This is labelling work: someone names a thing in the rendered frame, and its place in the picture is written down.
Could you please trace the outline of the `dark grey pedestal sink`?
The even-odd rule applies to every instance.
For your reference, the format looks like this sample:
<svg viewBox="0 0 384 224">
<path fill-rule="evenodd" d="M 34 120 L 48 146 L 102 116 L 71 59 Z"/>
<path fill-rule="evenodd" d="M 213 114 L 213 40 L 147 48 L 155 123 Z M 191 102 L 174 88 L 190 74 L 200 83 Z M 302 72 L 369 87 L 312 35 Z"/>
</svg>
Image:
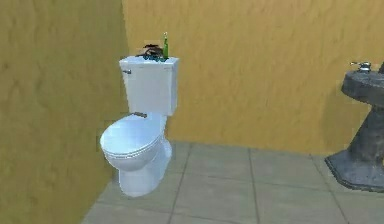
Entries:
<svg viewBox="0 0 384 224">
<path fill-rule="evenodd" d="M 348 71 L 341 91 L 371 109 L 349 146 L 324 162 L 344 187 L 384 193 L 384 63 L 369 73 Z"/>
</svg>

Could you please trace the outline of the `silver sink tap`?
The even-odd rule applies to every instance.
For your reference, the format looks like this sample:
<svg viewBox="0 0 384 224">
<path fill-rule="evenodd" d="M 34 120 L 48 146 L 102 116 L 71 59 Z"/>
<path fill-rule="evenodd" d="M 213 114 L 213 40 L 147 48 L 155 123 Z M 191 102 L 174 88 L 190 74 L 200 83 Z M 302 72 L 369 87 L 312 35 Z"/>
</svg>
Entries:
<svg viewBox="0 0 384 224">
<path fill-rule="evenodd" d="M 369 73 L 371 71 L 371 63 L 368 61 L 365 61 L 365 62 L 353 61 L 350 63 L 350 65 L 356 65 L 357 66 L 357 72 Z"/>
</svg>

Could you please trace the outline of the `white toilet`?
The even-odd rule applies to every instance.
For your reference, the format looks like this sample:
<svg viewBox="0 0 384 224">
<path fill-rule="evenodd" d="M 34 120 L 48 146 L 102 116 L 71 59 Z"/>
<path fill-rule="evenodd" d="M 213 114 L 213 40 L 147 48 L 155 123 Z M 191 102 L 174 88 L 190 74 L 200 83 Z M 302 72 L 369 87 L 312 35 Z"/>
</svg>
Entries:
<svg viewBox="0 0 384 224">
<path fill-rule="evenodd" d="M 129 113 L 103 131 L 99 144 L 129 197 L 154 191 L 171 160 L 165 130 L 177 107 L 178 65 L 175 57 L 128 56 L 119 61 Z"/>
</svg>

